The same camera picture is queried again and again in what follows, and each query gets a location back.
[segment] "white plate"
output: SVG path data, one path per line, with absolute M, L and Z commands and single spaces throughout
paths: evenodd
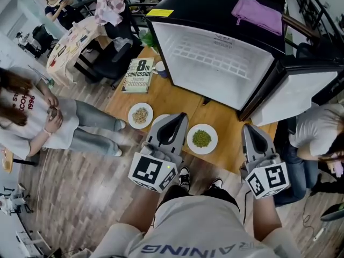
M 148 116 L 146 118 L 146 122 L 145 123 L 142 123 L 142 124 L 137 124 L 134 122 L 134 118 L 133 118 L 133 114 L 139 109 L 139 108 L 145 108 L 148 112 Z M 143 103 L 143 102 L 140 102 L 138 104 L 135 104 L 134 106 L 131 107 L 131 109 L 129 110 L 129 113 L 128 113 L 128 121 L 129 121 L 129 124 L 135 128 L 135 129 L 143 129 L 145 127 L 147 127 L 151 121 L 153 120 L 153 109 L 152 107 L 147 104 L 147 103 Z
M 192 137 L 198 130 L 203 130 L 203 131 L 207 132 L 209 134 L 209 136 L 211 137 L 211 142 L 208 144 L 207 147 L 197 147 L 192 142 Z M 187 136 L 187 143 L 188 143 L 189 148 L 193 152 L 195 152 L 196 154 L 199 154 L 199 155 L 205 155 L 205 154 L 212 152 L 217 145 L 217 141 L 218 141 L 218 138 L 217 138 L 217 133 L 216 133 L 215 129 L 213 127 L 211 127 L 210 125 L 204 124 L 204 123 L 197 124 L 193 128 L 191 128 L 189 133 L 188 133 L 188 136 Z
M 168 117 L 168 116 L 170 116 L 170 114 L 161 114 L 160 116 L 158 116 L 158 117 L 153 121 L 152 126 L 153 126 L 154 124 L 156 124 L 158 121 L 160 121 L 160 120 L 162 120 L 163 118 Z

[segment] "light blue jeans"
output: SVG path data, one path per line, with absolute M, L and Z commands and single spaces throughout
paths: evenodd
M 85 102 L 76 101 L 76 115 L 79 118 L 80 126 L 98 127 L 109 131 L 121 129 L 120 120 L 98 110 Z M 95 152 L 103 155 L 115 155 L 118 145 L 109 138 L 102 135 L 95 135 L 80 128 L 74 131 L 70 150 L 79 152 Z
M 312 188 L 318 179 L 318 162 L 306 161 L 297 156 L 297 148 L 289 141 L 283 147 L 281 158 L 288 171 L 290 188 L 274 195 L 276 206 L 291 204 L 303 199 L 307 188 Z

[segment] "book cover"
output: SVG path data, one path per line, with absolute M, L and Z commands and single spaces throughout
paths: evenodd
M 122 92 L 148 92 L 154 58 L 132 59 L 125 74 Z

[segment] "blue jeans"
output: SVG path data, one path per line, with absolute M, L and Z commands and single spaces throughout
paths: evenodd
M 306 195 L 307 188 L 312 188 L 317 183 L 318 162 L 300 159 L 296 152 L 297 148 L 289 141 L 283 147 L 281 158 L 286 164 L 290 188 L 274 195 L 276 206 L 301 200 Z

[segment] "yellow label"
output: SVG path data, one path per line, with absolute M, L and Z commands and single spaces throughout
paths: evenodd
M 147 16 L 162 16 L 168 17 L 173 12 L 173 10 L 161 10 L 161 9 L 152 9 Z

